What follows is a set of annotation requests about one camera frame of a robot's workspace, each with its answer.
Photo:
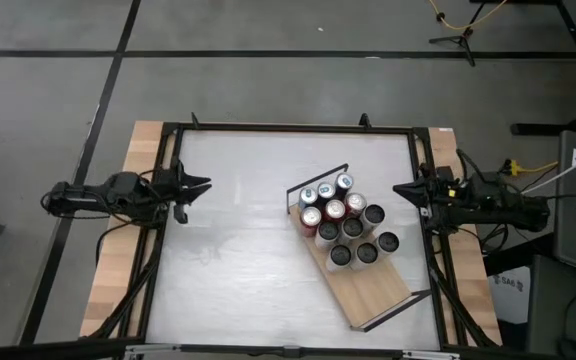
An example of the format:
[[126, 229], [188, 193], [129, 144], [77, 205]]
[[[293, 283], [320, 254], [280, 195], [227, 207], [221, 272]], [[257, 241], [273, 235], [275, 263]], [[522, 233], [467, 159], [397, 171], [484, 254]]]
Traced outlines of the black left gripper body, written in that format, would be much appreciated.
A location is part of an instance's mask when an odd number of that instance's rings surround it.
[[184, 192], [188, 188], [186, 177], [184, 166], [179, 159], [172, 161], [170, 167], [165, 169], [162, 175], [166, 195], [174, 203], [172, 206], [173, 217], [179, 224], [188, 222], [188, 216], [184, 210]]

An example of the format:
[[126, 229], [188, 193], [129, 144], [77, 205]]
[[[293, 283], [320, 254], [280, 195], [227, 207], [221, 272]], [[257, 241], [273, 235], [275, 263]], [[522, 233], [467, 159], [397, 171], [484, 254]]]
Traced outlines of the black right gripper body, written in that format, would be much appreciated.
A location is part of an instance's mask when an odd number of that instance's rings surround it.
[[456, 193], [460, 179], [455, 178], [452, 168], [441, 166], [425, 178], [427, 193], [426, 208], [429, 212], [428, 224], [461, 224], [457, 208]]

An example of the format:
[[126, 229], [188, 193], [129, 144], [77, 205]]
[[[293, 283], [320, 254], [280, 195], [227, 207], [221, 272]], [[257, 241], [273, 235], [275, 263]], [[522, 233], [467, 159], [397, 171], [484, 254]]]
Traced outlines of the white Celsius energy drink can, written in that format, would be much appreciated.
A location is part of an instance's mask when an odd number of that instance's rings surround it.
[[363, 236], [368, 236], [375, 230], [385, 219], [384, 209], [377, 204], [367, 205], [359, 217], [362, 227]]
[[373, 245], [381, 256], [389, 256], [398, 250], [400, 240], [393, 232], [385, 231], [374, 239]]
[[329, 250], [339, 237], [339, 228], [336, 223], [324, 221], [319, 224], [315, 235], [315, 246], [319, 250]]
[[329, 272], [337, 272], [346, 268], [352, 259], [351, 250], [345, 245], [333, 246], [325, 260], [325, 268]]
[[378, 249], [372, 243], [362, 243], [355, 249], [350, 267], [354, 271], [361, 271], [376, 263], [378, 255]]
[[349, 246], [363, 234], [363, 223], [358, 218], [346, 218], [339, 227], [338, 243]]

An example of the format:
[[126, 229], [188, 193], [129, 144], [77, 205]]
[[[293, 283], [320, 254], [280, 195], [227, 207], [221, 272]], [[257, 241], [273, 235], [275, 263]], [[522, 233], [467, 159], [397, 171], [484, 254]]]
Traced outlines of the red soda can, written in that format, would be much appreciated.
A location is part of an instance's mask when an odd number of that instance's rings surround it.
[[314, 237], [322, 220], [321, 212], [316, 207], [306, 207], [300, 214], [300, 232], [304, 237]]
[[345, 204], [337, 199], [332, 199], [324, 206], [324, 220], [339, 223], [342, 222], [346, 215]]
[[360, 193], [348, 193], [344, 199], [346, 215], [359, 217], [367, 206], [365, 197]]

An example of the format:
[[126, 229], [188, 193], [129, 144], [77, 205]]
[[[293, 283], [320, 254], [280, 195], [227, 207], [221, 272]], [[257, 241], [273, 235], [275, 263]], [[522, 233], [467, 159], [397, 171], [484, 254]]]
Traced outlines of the white printed box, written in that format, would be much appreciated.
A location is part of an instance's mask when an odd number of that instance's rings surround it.
[[488, 277], [493, 306], [498, 320], [512, 324], [525, 323], [531, 288], [528, 267], [519, 267]]

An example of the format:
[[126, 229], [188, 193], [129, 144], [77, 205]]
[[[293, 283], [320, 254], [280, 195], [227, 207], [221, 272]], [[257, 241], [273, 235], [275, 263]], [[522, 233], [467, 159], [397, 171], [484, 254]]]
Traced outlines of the black desk leg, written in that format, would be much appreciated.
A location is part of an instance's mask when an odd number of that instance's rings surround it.
[[576, 118], [566, 124], [514, 123], [510, 126], [511, 134], [518, 136], [558, 136], [563, 131], [576, 131]]

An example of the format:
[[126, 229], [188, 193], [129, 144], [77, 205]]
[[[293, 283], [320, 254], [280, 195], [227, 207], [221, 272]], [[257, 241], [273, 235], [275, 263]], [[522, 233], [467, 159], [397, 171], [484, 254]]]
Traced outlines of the black tripod stand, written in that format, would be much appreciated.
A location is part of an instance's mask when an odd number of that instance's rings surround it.
[[469, 20], [468, 24], [463, 28], [459, 28], [460, 31], [459, 35], [431, 38], [428, 40], [428, 43], [432, 45], [437, 45], [440, 43], [451, 43], [455, 45], [458, 49], [460, 49], [464, 53], [468, 64], [471, 67], [475, 67], [476, 62], [474, 60], [473, 52], [469, 45], [469, 38], [474, 32], [473, 26], [477, 23], [479, 15], [482, 12], [483, 8], [484, 3], [480, 3], [474, 15]]

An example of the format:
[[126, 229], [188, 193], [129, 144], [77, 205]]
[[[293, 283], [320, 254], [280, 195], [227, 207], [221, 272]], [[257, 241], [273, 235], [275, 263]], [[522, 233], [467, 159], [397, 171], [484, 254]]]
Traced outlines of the dark grey cabinet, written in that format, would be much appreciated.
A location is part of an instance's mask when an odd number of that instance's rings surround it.
[[576, 268], [535, 256], [531, 266], [526, 350], [557, 355], [562, 337], [576, 341]]

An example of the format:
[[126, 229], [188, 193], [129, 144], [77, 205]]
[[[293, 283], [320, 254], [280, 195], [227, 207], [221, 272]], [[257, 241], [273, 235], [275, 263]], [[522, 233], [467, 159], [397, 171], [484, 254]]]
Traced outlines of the wooden shelf with black frame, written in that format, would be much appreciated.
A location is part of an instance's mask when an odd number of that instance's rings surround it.
[[428, 240], [422, 233], [420, 215], [399, 197], [385, 202], [377, 195], [368, 195], [371, 204], [385, 210], [385, 220], [368, 236], [361, 236], [347, 246], [354, 257], [362, 243], [372, 243], [382, 232], [396, 234], [400, 246], [389, 256], [378, 255], [373, 265], [354, 271], [349, 265], [337, 272], [325, 268], [330, 251], [316, 248], [314, 237], [300, 232], [296, 192], [319, 181], [338, 175], [348, 166], [343, 164], [311, 179], [303, 176], [293, 180], [286, 191], [289, 224], [286, 233], [291, 249], [286, 252], [286, 270], [295, 282], [310, 284], [297, 295], [297, 304], [306, 307], [304, 315], [312, 328], [330, 325], [334, 330], [367, 333], [383, 323], [402, 329], [436, 327], [437, 292], [431, 288], [427, 270]]

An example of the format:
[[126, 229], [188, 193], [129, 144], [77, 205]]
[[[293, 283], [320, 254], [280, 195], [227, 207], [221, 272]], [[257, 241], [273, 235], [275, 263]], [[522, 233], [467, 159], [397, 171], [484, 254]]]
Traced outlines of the silver aluminium rail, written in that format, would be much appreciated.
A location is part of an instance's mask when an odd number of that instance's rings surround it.
[[150, 355], [155, 353], [215, 353], [245, 354], [249, 356], [272, 355], [281, 358], [298, 359], [307, 356], [353, 356], [389, 357], [403, 360], [465, 360], [454, 352], [396, 349], [354, 349], [354, 348], [313, 348], [297, 345], [284, 346], [236, 346], [201, 344], [142, 344], [125, 347], [124, 357]]

